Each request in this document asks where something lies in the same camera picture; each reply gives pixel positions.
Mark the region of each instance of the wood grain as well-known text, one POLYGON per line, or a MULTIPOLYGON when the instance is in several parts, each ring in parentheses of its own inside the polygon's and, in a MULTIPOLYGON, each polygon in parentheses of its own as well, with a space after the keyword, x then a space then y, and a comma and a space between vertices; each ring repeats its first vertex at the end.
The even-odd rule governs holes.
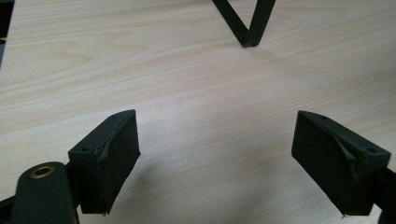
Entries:
MULTIPOLYGON (((249 23, 255 1, 231 1, 249 23)), ((0 73, 0 199, 107 116, 142 157, 81 223, 376 223, 345 217, 291 157, 299 109, 396 153, 396 2, 278 0, 242 49, 211 1, 17 1, 0 73)), ((396 170, 392 157, 389 167, 396 170)))

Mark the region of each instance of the light wood surface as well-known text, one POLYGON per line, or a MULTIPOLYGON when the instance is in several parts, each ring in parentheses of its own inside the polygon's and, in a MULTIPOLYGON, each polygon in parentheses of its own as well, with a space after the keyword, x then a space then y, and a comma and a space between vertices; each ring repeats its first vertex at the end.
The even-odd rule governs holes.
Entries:
MULTIPOLYGON (((231 1, 249 23, 255 1, 231 1)), ((81 223, 376 223, 342 217, 290 155, 297 111, 393 153, 396 1, 277 0, 242 49, 209 0, 17 0, 0 73, 0 200, 107 116, 142 156, 81 223)))

